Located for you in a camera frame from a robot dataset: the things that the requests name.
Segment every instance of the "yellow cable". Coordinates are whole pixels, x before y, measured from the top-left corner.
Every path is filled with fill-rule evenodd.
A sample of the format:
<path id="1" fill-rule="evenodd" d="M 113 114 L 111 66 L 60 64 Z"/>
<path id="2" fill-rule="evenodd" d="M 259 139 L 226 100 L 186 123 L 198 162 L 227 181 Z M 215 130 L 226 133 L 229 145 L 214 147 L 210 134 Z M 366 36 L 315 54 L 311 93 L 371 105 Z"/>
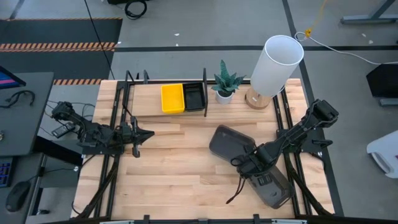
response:
<path id="1" fill-rule="evenodd" d="M 319 21 L 323 17 L 323 9 L 325 8 L 325 5 L 326 5 L 327 1 L 328 0 L 324 0 L 323 1 L 323 4 L 322 4 L 321 8 L 319 9 L 317 19 L 315 19 L 314 23 L 312 24 L 312 26 L 310 28 L 305 30 L 304 33 L 305 33 L 305 37 L 306 38 L 309 38 L 311 36 L 311 32 L 312 32 L 313 28 L 319 23 Z"/>

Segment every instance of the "computer mouse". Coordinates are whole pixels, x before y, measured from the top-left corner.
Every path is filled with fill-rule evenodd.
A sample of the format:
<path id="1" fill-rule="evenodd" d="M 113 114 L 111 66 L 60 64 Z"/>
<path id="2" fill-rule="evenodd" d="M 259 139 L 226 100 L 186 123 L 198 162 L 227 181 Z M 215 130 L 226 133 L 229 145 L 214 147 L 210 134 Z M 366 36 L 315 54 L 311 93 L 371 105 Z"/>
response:
<path id="1" fill-rule="evenodd" d="M 8 212 L 17 212 L 23 206 L 26 196 L 29 193 L 30 182 L 22 181 L 17 183 L 10 191 L 6 200 Z"/>

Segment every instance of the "white cable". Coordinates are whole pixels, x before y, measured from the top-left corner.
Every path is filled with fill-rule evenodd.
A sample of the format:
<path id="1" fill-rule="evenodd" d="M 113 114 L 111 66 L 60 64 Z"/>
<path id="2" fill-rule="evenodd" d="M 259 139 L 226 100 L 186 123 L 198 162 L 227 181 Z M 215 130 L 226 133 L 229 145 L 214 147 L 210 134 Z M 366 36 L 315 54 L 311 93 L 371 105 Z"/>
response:
<path id="1" fill-rule="evenodd" d="M 299 39 L 299 38 L 297 37 L 297 34 L 302 34 L 302 35 L 304 35 L 304 39 Z M 349 53 L 349 52 L 341 52 L 341 51 L 339 51 L 339 50 L 333 49 L 333 48 L 331 48 L 331 47 L 329 47 L 329 46 L 327 46 L 327 45 L 325 45 L 325 44 L 323 44 L 323 43 L 321 43 L 321 42 L 315 40 L 315 39 L 312 38 L 312 37 L 308 37 L 308 38 L 307 38 L 307 37 L 305 37 L 305 34 L 304 34 L 303 32 L 297 32 L 297 33 L 294 35 L 294 38 L 295 38 L 297 41 L 299 41 L 299 42 L 302 42 L 302 41 L 307 40 L 307 39 L 311 39 L 311 40 L 314 41 L 315 43 L 317 43 L 317 44 L 319 44 L 319 45 L 321 45 L 321 46 L 324 46 L 324 47 L 326 47 L 326 48 L 328 48 L 328 49 L 330 49 L 330 50 L 332 50 L 332 51 L 334 51 L 334 52 L 337 52 L 337 53 L 340 53 L 340 54 L 346 54 L 346 55 L 355 56 L 355 57 L 357 57 L 357 58 L 360 58 L 360 59 L 364 60 L 364 61 L 367 62 L 367 63 L 371 63 L 372 65 L 381 65 L 381 64 L 398 63 L 398 62 L 387 62 L 387 63 L 376 63 L 376 62 L 371 62 L 371 61 L 369 61 L 369 60 L 367 60 L 367 59 L 365 59 L 365 58 L 362 58 L 361 56 L 358 56 L 358 55 L 356 55 L 356 54 L 352 54 L 352 53 Z"/>

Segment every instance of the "computer monitor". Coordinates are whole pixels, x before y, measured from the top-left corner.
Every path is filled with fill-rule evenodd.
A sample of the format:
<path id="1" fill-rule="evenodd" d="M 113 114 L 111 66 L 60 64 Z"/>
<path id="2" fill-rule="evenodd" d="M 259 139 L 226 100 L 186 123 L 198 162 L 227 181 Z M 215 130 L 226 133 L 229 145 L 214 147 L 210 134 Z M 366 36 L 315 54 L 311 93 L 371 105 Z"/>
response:
<path id="1" fill-rule="evenodd" d="M 20 86 L 26 86 L 26 82 L 0 66 L 0 90 Z"/>

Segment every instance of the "succulent plant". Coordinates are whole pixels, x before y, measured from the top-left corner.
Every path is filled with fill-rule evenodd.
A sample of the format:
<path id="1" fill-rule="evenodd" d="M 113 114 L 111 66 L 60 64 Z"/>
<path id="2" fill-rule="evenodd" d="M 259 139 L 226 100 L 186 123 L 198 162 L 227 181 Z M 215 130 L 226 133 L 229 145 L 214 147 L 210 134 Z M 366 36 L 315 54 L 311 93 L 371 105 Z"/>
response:
<path id="1" fill-rule="evenodd" d="M 211 87 L 212 90 L 214 91 L 221 91 L 226 94 L 231 94 L 234 93 L 235 90 L 238 90 L 238 86 L 242 84 L 243 78 L 242 77 L 236 77 L 236 73 L 233 75 L 229 75 L 225 62 L 221 60 L 220 63 L 221 66 L 221 75 L 216 75 L 214 74 L 214 78 L 216 79 L 217 85 L 214 85 Z"/>

